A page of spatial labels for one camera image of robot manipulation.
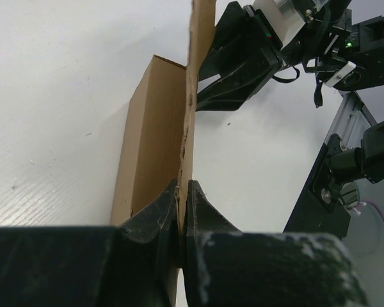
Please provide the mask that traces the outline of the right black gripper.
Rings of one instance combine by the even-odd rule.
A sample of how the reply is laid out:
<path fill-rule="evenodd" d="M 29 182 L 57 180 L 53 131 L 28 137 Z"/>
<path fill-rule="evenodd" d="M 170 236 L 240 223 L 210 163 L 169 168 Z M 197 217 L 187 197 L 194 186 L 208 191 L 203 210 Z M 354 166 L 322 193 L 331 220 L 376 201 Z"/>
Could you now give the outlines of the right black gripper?
<path fill-rule="evenodd" d="M 230 2 L 216 25 L 214 39 L 199 69 L 198 80 L 220 78 L 198 93 L 197 111 L 236 111 L 282 67 L 303 65 L 306 73 L 335 72 L 329 33 L 339 23 L 348 1 L 328 1 L 294 39 L 282 47 L 265 15 L 251 5 Z"/>

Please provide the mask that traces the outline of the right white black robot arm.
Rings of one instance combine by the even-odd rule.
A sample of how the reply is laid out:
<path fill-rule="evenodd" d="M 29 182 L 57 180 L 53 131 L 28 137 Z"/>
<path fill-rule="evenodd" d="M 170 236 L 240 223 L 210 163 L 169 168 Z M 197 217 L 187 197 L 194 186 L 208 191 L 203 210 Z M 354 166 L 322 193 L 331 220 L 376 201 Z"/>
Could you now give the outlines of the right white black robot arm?
<path fill-rule="evenodd" d="M 384 16 L 352 23 L 348 1 L 229 3 L 198 78 L 213 82 L 198 94 L 200 111 L 236 111 L 279 71 L 316 78 L 323 86 L 357 91 L 384 85 Z"/>

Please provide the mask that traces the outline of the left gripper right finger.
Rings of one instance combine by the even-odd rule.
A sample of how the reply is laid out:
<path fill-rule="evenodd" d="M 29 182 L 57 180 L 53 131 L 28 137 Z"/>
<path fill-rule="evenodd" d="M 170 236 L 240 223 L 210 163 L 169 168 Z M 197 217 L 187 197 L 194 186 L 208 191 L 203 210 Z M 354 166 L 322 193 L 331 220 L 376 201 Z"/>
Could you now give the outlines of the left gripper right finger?
<path fill-rule="evenodd" d="M 244 233 L 188 184 L 190 306 L 368 306 L 345 246 L 327 233 Z"/>

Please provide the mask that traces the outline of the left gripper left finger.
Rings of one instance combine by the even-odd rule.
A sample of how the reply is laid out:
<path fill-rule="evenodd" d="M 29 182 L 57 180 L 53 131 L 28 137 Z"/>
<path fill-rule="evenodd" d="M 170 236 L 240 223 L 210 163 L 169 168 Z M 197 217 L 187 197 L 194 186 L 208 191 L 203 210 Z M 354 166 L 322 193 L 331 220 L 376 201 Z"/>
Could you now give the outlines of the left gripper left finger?
<path fill-rule="evenodd" d="M 174 306 L 175 186 L 120 226 L 0 227 L 0 306 Z"/>

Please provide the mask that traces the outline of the cardboard box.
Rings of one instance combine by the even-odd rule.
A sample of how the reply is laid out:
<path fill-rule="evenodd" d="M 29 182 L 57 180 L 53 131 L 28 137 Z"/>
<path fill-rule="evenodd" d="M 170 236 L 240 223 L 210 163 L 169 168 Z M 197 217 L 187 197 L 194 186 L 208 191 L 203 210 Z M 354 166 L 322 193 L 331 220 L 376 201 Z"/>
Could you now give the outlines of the cardboard box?
<path fill-rule="evenodd" d="M 117 227 L 109 306 L 174 306 L 186 254 L 198 71 L 214 1 L 193 1 L 187 65 L 153 56 L 129 102 L 110 223 Z"/>

